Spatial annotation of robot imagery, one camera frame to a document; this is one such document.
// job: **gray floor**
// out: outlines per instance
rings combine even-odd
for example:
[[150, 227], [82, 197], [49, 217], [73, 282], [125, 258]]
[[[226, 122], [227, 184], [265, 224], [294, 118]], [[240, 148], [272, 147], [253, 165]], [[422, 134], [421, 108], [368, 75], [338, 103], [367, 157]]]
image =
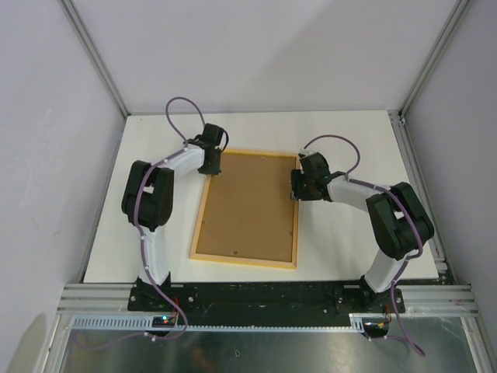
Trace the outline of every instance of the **gray floor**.
[[[95, 352], [71, 344], [62, 372], [476, 372], [459, 319], [405, 324], [426, 358], [403, 343], [368, 343], [360, 334], [191, 332], [154, 343], [138, 336]], [[81, 331], [78, 341], [98, 346], [127, 333]], [[400, 334], [395, 321], [390, 334]]]

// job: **brown panel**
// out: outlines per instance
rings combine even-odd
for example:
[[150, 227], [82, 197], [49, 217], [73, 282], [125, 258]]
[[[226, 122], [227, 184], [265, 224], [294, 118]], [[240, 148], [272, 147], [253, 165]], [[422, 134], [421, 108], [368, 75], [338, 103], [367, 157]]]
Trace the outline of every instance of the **brown panel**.
[[296, 163], [296, 155], [225, 152], [222, 173], [206, 181], [191, 257], [295, 267], [298, 204], [290, 199], [290, 171]]

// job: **wooden tray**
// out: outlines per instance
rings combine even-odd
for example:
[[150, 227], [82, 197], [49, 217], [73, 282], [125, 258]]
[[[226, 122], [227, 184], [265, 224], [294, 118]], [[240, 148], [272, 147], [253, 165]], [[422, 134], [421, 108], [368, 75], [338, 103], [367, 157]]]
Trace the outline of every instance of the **wooden tray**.
[[290, 199], [295, 154], [227, 150], [207, 177], [189, 257], [295, 269], [298, 201]]

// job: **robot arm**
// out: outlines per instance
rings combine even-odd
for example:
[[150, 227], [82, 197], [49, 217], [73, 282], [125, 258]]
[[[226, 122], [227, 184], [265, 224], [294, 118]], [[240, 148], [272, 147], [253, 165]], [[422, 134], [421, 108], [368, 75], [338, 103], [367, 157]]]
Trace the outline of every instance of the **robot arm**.
[[[165, 159], [148, 179], [138, 208], [138, 222], [144, 229], [145, 255], [156, 284], [163, 284], [169, 275], [164, 249], [164, 225], [172, 213], [174, 182], [195, 169], [204, 175], [219, 174], [222, 153], [219, 144], [224, 133], [223, 128], [206, 124], [202, 134], [189, 139], [186, 147]], [[150, 167], [151, 163], [143, 161], [136, 161], [131, 166], [121, 204], [131, 224], [140, 184]], [[139, 278], [150, 284], [143, 267]]]
[[[417, 251], [415, 236], [404, 217], [397, 217], [397, 206], [377, 190], [349, 182], [344, 173], [329, 172], [326, 159], [318, 152], [299, 153], [302, 170], [291, 173], [292, 198], [327, 200], [348, 204], [369, 214], [379, 251], [361, 284], [371, 294], [386, 291], [395, 275]], [[433, 237], [434, 228], [412, 187], [399, 183], [390, 191], [402, 202], [424, 244]]]

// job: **white table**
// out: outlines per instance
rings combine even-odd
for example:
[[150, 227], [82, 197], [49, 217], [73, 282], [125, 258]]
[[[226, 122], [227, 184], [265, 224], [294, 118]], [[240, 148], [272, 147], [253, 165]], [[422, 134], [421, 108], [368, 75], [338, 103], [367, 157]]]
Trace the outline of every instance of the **white table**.
[[[354, 141], [362, 162], [353, 177], [372, 183], [408, 181], [385, 111], [209, 114], [206, 121], [225, 128], [230, 147], [297, 152], [320, 134], [340, 134]], [[187, 137], [202, 131], [197, 115], [172, 117]], [[136, 280], [140, 246], [135, 227], [120, 210], [131, 164], [154, 162], [182, 146], [165, 116], [133, 116], [123, 140], [93, 243], [85, 282], [129, 283]], [[340, 140], [322, 139], [311, 146], [328, 160], [331, 171], [346, 171], [354, 151]], [[166, 224], [166, 256], [173, 282], [193, 281], [339, 281], [359, 279], [378, 251], [369, 216], [349, 206], [323, 201], [301, 202], [296, 270], [210, 263], [188, 257], [204, 176], [190, 173], [176, 181], [172, 217]], [[402, 278], [437, 277], [426, 245]]]

